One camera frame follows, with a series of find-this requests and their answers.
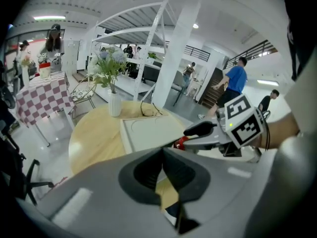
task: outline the white tray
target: white tray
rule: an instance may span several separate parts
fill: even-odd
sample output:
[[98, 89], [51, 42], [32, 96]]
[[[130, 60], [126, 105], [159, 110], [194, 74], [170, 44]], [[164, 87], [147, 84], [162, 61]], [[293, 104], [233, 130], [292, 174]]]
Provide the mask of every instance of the white tray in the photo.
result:
[[183, 132], [183, 126], [170, 115], [120, 121], [121, 139], [126, 154], [176, 141], [184, 136]]

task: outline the round wooden table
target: round wooden table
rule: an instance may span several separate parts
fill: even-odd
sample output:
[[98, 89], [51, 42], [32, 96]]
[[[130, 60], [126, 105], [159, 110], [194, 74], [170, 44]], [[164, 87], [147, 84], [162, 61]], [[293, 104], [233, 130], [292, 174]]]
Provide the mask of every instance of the round wooden table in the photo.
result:
[[[94, 163], [125, 155], [120, 135], [120, 119], [143, 117], [140, 106], [141, 102], [123, 101], [121, 114], [115, 118], [109, 115], [108, 104], [105, 104], [91, 110], [77, 123], [68, 147], [70, 167], [74, 175]], [[148, 103], [142, 104], [142, 110], [148, 116], [158, 112]], [[163, 115], [171, 116], [168, 111], [159, 110]], [[157, 184], [156, 193], [161, 196], [162, 209], [178, 200], [178, 193], [167, 178]]]

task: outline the red and white checkered tablecloth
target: red and white checkered tablecloth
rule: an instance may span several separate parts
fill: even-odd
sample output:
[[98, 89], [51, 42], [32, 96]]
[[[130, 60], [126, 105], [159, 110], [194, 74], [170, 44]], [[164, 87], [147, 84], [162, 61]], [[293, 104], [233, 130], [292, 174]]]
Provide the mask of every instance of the red and white checkered tablecloth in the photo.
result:
[[29, 87], [22, 88], [16, 95], [16, 107], [18, 118], [27, 126], [61, 108], [74, 108], [65, 72], [54, 72], [47, 78], [33, 78]]

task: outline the glasses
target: glasses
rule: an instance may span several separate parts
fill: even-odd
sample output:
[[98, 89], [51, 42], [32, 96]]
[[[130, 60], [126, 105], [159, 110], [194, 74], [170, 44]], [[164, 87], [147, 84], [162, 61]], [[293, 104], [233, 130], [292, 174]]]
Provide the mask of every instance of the glasses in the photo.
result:
[[157, 112], [155, 112], [155, 111], [153, 111], [153, 110], [150, 110], [150, 109], [146, 109], [146, 110], [144, 110], [144, 112], [143, 112], [142, 104], [143, 104], [143, 101], [141, 102], [141, 113], [142, 113], [142, 115], [143, 115], [144, 117], [155, 117], [155, 116], [157, 116], [158, 114], [161, 115], [161, 116], [163, 115], [162, 112], [157, 109], [157, 107], [154, 105], [154, 103], [152, 103], [152, 104], [153, 104], [153, 106], [155, 107], [155, 109], [157, 110]]

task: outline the blue shirt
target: blue shirt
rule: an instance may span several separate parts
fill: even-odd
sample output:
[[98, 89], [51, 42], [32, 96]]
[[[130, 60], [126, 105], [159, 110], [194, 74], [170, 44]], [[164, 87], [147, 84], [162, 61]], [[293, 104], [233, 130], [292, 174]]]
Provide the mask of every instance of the blue shirt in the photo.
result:
[[227, 74], [230, 78], [228, 89], [242, 93], [242, 90], [247, 82], [247, 74], [243, 67], [234, 66]]

